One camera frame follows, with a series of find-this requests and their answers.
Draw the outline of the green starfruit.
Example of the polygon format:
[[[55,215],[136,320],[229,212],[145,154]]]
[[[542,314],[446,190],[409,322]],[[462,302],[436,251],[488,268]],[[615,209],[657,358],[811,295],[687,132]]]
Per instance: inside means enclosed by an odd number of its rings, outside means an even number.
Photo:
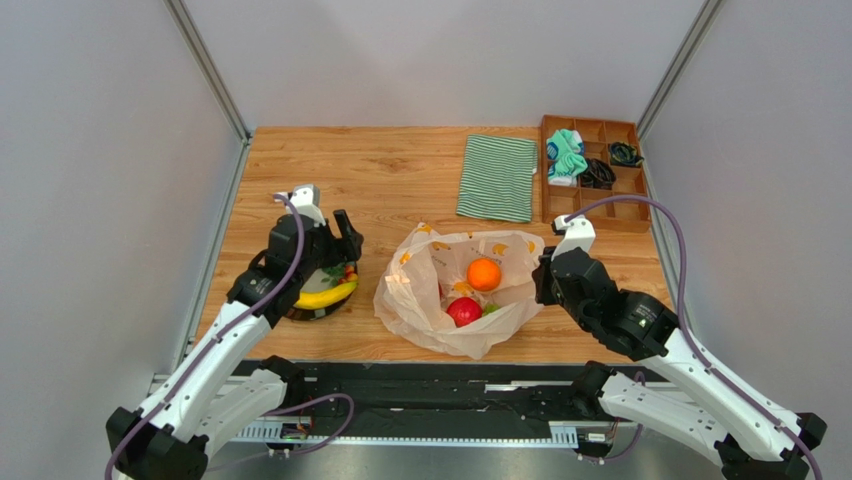
[[[483,308],[482,315],[487,316],[491,313],[498,311],[499,309],[500,309],[500,307],[496,304],[488,304]]]

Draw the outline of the orange fruit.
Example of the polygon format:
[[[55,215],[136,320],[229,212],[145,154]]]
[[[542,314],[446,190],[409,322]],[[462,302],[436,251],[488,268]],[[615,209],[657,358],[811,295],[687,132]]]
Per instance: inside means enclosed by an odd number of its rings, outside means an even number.
[[[476,291],[491,292],[502,283],[502,269],[490,258],[478,258],[469,263],[466,271],[467,283]]]

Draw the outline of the banana print plastic bag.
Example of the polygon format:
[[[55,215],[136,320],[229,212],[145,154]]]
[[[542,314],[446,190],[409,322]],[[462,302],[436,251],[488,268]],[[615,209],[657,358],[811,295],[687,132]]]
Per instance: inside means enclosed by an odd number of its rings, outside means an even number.
[[[479,360],[542,310],[532,272],[544,247],[541,237],[520,230],[441,234],[421,222],[380,277],[375,315],[391,333],[415,345]],[[491,292],[476,291],[466,280],[469,263],[483,257],[502,269],[502,283]],[[457,328],[446,309],[461,297],[500,309]]]

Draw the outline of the red apple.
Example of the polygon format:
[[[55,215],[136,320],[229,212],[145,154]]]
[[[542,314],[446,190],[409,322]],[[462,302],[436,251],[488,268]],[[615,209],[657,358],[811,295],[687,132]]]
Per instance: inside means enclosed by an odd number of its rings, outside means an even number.
[[[457,328],[462,328],[479,320],[483,316],[483,308],[473,298],[461,297],[447,306],[446,313]]]

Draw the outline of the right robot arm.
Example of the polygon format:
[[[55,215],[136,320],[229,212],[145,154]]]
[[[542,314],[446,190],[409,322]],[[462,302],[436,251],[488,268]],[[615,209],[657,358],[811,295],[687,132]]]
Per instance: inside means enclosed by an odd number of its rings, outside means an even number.
[[[630,420],[692,449],[727,479],[820,479],[813,455],[827,425],[759,394],[699,344],[655,297],[620,289],[581,248],[547,247],[533,271],[536,300],[566,310],[607,349],[663,376],[679,401],[590,361],[573,381],[572,407]]]

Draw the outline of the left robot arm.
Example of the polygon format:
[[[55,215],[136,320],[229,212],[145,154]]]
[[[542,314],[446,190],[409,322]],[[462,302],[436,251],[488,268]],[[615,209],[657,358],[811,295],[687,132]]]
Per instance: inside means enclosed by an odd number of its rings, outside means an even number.
[[[200,479],[237,433],[266,415],[300,414],[344,393],[309,399],[304,372],[277,356],[242,384],[219,393],[245,355],[297,305],[318,270],[359,260],[363,236],[346,211],[334,213],[341,235],[305,207],[291,207],[270,232],[269,246],[235,281],[213,326],[183,363],[135,410],[119,407],[106,424],[111,456],[104,476]]]

